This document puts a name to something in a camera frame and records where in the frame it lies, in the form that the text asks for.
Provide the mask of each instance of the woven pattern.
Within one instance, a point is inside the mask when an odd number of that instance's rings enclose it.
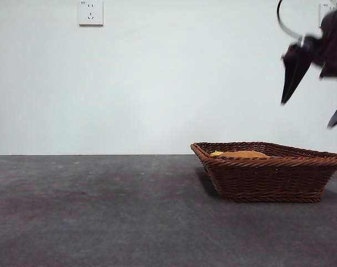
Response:
[[[265,142],[194,143],[192,150],[220,195],[235,202],[319,202],[337,171],[337,154]],[[268,158],[211,156],[250,150]]]

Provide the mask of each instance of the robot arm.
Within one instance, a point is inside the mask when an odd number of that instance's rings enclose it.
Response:
[[[283,56],[285,65],[285,84],[281,103],[288,102],[300,81],[313,63],[322,68],[320,78],[337,78],[337,10],[324,17],[321,30],[322,38],[301,36],[288,29],[281,21],[279,10],[283,0],[277,7],[277,19],[281,28],[298,42],[292,44]],[[337,111],[330,119],[328,127],[337,125]]]

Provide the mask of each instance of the wall socket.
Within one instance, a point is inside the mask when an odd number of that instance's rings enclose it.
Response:
[[[103,26],[102,0],[80,1],[77,10],[80,26]]]

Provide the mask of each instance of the black cable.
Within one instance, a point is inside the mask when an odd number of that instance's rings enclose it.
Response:
[[[298,34],[298,33],[295,33],[294,31],[292,31],[291,29],[287,28],[286,25],[283,24],[283,22],[281,21],[281,18],[280,18],[280,7],[281,7],[281,3],[282,3],[283,0],[280,0],[278,6],[277,6],[277,20],[279,21],[279,25],[281,27],[281,29],[287,33],[289,36],[291,36],[292,38],[295,38],[295,39],[299,39],[302,37],[302,35]]]

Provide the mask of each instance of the basket rim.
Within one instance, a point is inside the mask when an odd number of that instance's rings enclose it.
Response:
[[[201,145],[206,144],[216,144],[216,145],[244,145],[244,144],[255,144],[255,145],[273,145],[285,149],[294,149],[301,152],[307,152],[309,154],[313,153],[326,153],[328,156],[315,156],[315,157],[305,157],[305,156],[290,156],[290,157],[225,157],[225,156],[211,156],[207,153]],[[298,165],[324,165],[333,166],[337,165],[337,154],[331,152],[321,152],[316,150],[301,149],[292,146],[279,145],[272,142],[195,142],[191,145],[191,149],[207,164],[214,165],[231,165],[231,166],[298,166]]]

